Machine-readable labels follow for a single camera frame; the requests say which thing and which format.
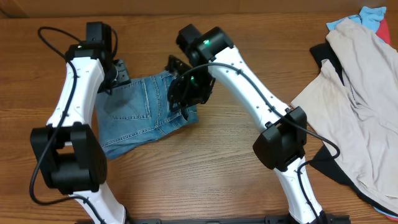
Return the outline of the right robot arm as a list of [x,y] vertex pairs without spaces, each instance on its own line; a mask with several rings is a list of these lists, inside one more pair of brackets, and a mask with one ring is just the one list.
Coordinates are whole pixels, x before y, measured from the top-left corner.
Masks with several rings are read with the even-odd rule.
[[277,174],[289,204],[288,220],[325,221],[305,170],[308,131],[303,109],[292,109],[274,96],[219,27],[202,34],[189,24],[179,31],[176,43],[189,63],[169,57],[166,69],[176,76],[167,92],[170,110],[187,118],[188,108],[205,104],[215,82],[220,82],[243,105],[259,131],[252,148],[257,158]]

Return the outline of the light blue denim jeans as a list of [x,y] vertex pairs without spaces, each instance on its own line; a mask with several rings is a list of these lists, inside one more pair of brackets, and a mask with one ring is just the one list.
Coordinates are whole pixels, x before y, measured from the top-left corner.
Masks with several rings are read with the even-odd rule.
[[198,121],[196,106],[170,111],[167,90],[174,79],[174,75],[164,71],[132,79],[127,85],[114,88],[110,95],[97,94],[99,143],[108,159]]

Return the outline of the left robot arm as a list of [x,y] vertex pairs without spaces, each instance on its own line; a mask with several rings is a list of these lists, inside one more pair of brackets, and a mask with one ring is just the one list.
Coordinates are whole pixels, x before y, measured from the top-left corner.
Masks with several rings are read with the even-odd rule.
[[111,26],[89,22],[85,40],[65,53],[56,51],[67,68],[60,99],[46,125],[30,134],[37,159],[29,184],[31,200],[45,205],[34,193],[37,175],[42,174],[47,187],[63,195],[49,205],[76,200],[92,223],[131,221],[106,182],[106,156],[91,128],[97,94],[111,95],[114,88],[131,82],[124,63],[115,59],[117,49],[118,37]]

